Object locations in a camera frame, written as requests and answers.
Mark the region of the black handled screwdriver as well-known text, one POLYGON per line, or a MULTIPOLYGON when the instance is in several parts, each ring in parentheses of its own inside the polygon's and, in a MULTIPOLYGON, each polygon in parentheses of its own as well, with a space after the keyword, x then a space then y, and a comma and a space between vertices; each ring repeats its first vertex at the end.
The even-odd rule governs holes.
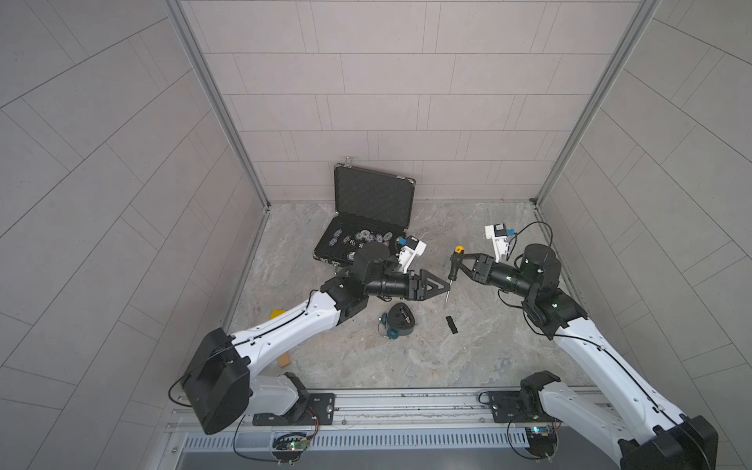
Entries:
POLYGON ((450 273, 448 274, 448 292, 446 292, 445 302, 444 306, 446 307, 448 305, 448 300, 450 299, 450 289, 452 289, 452 284, 454 284, 454 281, 457 279, 458 272, 460 271, 460 265, 462 264, 464 256, 464 248, 462 246, 456 246, 454 249, 454 252, 450 256, 450 273))

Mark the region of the black battery cover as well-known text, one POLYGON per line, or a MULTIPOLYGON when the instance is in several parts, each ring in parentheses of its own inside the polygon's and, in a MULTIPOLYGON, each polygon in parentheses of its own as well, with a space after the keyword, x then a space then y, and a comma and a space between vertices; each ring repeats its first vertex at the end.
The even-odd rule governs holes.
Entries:
POLYGON ((446 323, 448 323, 448 328, 450 329, 450 331, 452 331, 452 334, 457 334, 458 333, 458 329, 456 327, 456 323, 454 322, 454 319, 451 316, 448 315, 446 317, 446 323))

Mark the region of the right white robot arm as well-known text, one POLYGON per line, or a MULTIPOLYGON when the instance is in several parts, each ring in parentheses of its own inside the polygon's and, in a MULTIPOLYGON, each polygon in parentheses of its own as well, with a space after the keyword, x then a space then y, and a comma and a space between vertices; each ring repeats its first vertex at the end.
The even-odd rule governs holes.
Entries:
POLYGON ((719 436, 714 426, 701 415, 685 414, 612 348, 584 308, 560 288, 561 262, 552 248, 531 244, 518 264, 505 264, 456 247, 450 279, 460 272, 519 296, 534 332, 569 354, 615 410, 590 403, 543 371, 521 383, 528 415, 545 413, 562 421, 622 469, 715 468, 719 436))

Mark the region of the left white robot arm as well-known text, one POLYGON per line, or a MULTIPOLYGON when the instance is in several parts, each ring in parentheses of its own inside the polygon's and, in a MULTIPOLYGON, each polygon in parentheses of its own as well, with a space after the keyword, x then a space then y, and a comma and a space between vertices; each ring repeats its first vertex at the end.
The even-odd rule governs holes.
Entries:
POLYGON ((351 266, 283 315, 234 334, 223 328, 208 333, 176 384, 207 435, 248 412, 296 421, 306 411, 309 392, 291 373, 262 376, 268 364, 354 317, 372 297, 422 302, 448 291, 450 284, 428 270, 402 272, 386 247, 369 242, 351 266))

